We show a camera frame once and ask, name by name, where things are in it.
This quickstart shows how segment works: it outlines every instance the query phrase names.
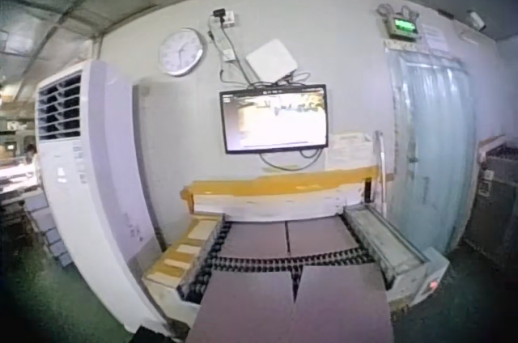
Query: digital display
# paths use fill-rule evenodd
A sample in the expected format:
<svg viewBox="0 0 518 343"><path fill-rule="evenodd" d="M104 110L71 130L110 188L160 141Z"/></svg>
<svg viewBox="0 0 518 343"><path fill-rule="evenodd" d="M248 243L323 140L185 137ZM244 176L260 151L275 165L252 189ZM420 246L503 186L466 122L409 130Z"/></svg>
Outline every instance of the digital display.
<svg viewBox="0 0 518 343"><path fill-rule="evenodd" d="M225 91L219 99L228 154L328 145L325 85Z"/></svg>
<svg viewBox="0 0 518 343"><path fill-rule="evenodd" d="M413 23L412 21L395 18L394 25L396 26L397 30L401 30L403 32L416 33L416 34L418 32L418 29L415 26L415 23Z"/></svg>

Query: television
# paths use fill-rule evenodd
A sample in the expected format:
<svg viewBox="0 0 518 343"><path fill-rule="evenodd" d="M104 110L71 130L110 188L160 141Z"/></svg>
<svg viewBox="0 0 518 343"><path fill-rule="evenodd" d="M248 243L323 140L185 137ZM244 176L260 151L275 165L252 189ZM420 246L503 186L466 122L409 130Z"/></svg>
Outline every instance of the television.
<svg viewBox="0 0 518 343"><path fill-rule="evenodd" d="M328 146L325 85L276 86L219 93L227 154Z"/></svg>

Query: dark green floor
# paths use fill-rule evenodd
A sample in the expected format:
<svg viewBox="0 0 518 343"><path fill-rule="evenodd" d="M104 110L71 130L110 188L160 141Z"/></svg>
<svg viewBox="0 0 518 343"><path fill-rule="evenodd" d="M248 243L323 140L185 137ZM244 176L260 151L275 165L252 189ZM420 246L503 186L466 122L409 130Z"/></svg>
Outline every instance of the dark green floor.
<svg viewBox="0 0 518 343"><path fill-rule="evenodd" d="M495 330L505 324L509 314L503 306L512 304L514 298L500 274L467 246L449 258L452 267L439 291L395 323L396 342L491 341ZM42 259L39 252L27 252L5 277L28 327L52 342L131 339L74 266L62 269Z"/></svg>
<svg viewBox="0 0 518 343"><path fill-rule="evenodd" d="M516 285L465 244L448 259L438 291L394 324L396 342L501 341L511 319L518 326Z"/></svg>
<svg viewBox="0 0 518 343"><path fill-rule="evenodd" d="M91 292L74 264L62 268L41 252L25 252L7 272L7 288L18 313L42 341L130 341L124 330Z"/></svg>

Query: wall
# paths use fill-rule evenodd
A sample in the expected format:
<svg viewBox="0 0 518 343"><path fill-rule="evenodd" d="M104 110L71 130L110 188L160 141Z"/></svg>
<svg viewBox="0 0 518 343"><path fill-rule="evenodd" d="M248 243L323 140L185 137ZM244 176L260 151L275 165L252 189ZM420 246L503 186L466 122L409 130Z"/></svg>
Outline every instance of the wall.
<svg viewBox="0 0 518 343"><path fill-rule="evenodd" d="M166 7L107 35L100 57L138 83L142 161L153 209L171 241L185 228L186 206L180 190L193 180L254 177L264 174L256 155L225 155L219 116L223 85L219 59L209 45L202 64L184 78L161 74L158 48L169 33L182 27L206 34L213 9L238 15L231 37L241 56L279 38L312 74L308 83L329 88L330 132L384 132L388 171L393 170L393 95L376 14L381 3L397 10L403 4L420 12L420 23L440 28L453 55L473 76L478 107L478 138L504 131L508 104L503 91L503 65L496 45L482 35L476 43L461 40L463 25L431 9L403 0L190 0ZM237 72L229 78L240 79ZM303 163L298 154L271 155L279 164ZM323 156L312 170L323 168Z"/></svg>
<svg viewBox="0 0 518 343"><path fill-rule="evenodd" d="M499 41L497 45L506 67L508 101L513 111L506 132L518 139L518 36Z"/></svg>

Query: air conditioner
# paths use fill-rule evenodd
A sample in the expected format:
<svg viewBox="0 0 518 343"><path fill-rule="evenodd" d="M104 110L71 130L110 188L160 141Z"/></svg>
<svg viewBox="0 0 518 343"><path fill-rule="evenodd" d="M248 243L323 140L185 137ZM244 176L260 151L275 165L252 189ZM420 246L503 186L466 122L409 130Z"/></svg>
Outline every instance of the air conditioner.
<svg viewBox="0 0 518 343"><path fill-rule="evenodd" d="M102 61L40 83L41 177L57 228L100 301L131 332L167 333L141 284L161 250L138 171L132 97L132 83Z"/></svg>

